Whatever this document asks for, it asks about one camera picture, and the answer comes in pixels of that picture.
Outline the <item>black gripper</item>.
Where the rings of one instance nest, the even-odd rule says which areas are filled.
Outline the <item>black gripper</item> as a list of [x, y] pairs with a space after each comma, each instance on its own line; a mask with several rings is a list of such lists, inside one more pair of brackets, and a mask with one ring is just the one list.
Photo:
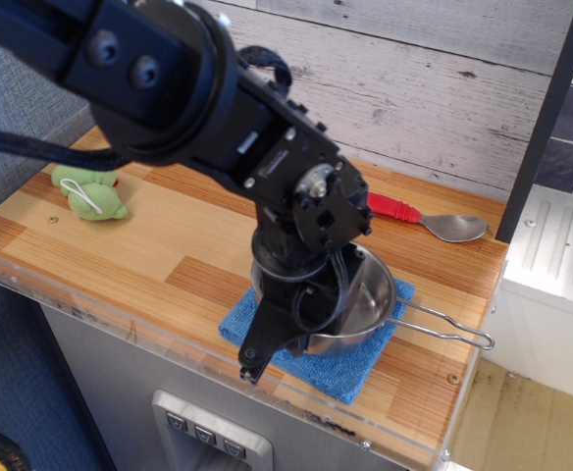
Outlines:
[[350, 242], [299, 267], [282, 264], [256, 233], [252, 239], [252, 285], [258, 308], [238, 353], [241, 378], [256, 385], [273, 355], [288, 346], [294, 357], [311, 334], [339, 333], [363, 272], [359, 244]]

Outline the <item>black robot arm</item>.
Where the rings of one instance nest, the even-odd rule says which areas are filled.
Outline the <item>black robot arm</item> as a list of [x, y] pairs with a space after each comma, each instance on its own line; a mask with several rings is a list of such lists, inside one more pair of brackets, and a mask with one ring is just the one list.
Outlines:
[[362, 271], [355, 241], [371, 231], [368, 186], [288, 98], [278, 56], [236, 49], [224, 21], [184, 1], [0, 1], [0, 46], [85, 99], [109, 142], [74, 151], [0, 131], [0, 152], [96, 171], [182, 164], [255, 203], [263, 291], [243, 379], [341, 328]]

